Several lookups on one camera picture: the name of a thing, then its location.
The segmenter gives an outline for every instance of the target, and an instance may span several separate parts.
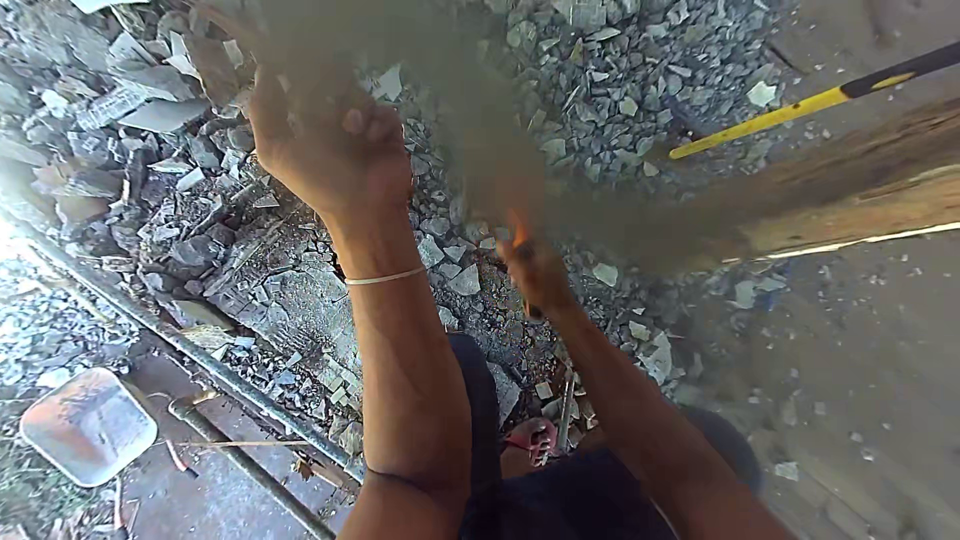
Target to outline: metal rod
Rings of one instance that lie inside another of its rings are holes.
[[[175,418],[185,422],[190,428],[200,434],[204,439],[211,443],[228,443],[230,439],[219,428],[213,425],[197,407],[191,403],[191,398],[180,398],[170,402],[170,414]],[[219,449],[220,454],[227,457],[241,471],[247,474],[253,481],[260,484],[261,487],[270,493],[279,505],[283,506],[290,515],[303,525],[310,534],[322,540],[334,540],[336,534],[330,530],[324,522],[320,521],[320,516],[314,514],[301,503],[290,490],[283,487],[280,482],[268,473],[259,463],[253,460],[246,452],[236,447],[223,446]]]
[[[569,366],[564,374],[564,400],[560,413],[560,425],[557,426],[557,453],[566,454],[566,442],[570,435],[570,415],[573,413],[573,370]]]
[[[287,409],[277,405],[274,400],[237,375],[225,363],[217,360],[204,348],[184,337],[176,327],[161,321],[159,317],[153,315],[146,308],[135,304],[93,271],[79,265],[60,246],[55,245],[23,220],[13,217],[2,206],[0,206],[0,219],[10,223],[18,234],[33,242],[43,255],[51,259],[74,280],[93,291],[144,328],[162,337],[167,343],[197,362],[224,387],[243,396],[262,409],[267,416],[279,421],[280,424],[310,443],[323,455],[333,460],[334,463],[343,467],[344,471],[353,479],[363,483],[365,469],[362,467],[361,460],[350,459],[350,456],[343,449],[335,445],[326,436],[318,433],[312,426],[291,414]]]

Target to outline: hand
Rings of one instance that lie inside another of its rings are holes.
[[[260,164],[317,211],[328,227],[402,216],[412,192],[403,128],[390,107],[367,97],[293,118],[275,73],[261,66],[250,105]]]
[[[518,249],[504,241],[496,243],[496,251],[507,263],[510,281],[520,294],[548,318],[577,306],[567,284],[564,262],[548,244],[528,240]]]

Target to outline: bracelet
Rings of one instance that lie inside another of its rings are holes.
[[[421,266],[420,268],[415,268],[408,272],[393,274],[392,276],[384,276],[383,278],[370,278],[368,280],[344,280],[344,283],[347,285],[372,285],[374,283],[392,282],[393,280],[409,278],[410,276],[416,276],[420,272],[426,272],[426,267]]]

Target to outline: wrist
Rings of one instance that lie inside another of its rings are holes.
[[[322,218],[349,279],[382,278],[422,265],[406,208]]]

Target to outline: dark clothing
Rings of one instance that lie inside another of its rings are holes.
[[[472,337],[450,335],[467,385],[472,422],[471,495],[461,537],[575,540],[672,540],[673,532],[639,483],[610,450],[574,454],[536,473],[500,479],[499,407],[493,377]],[[760,468],[747,441],[720,416],[684,415],[753,491]]]

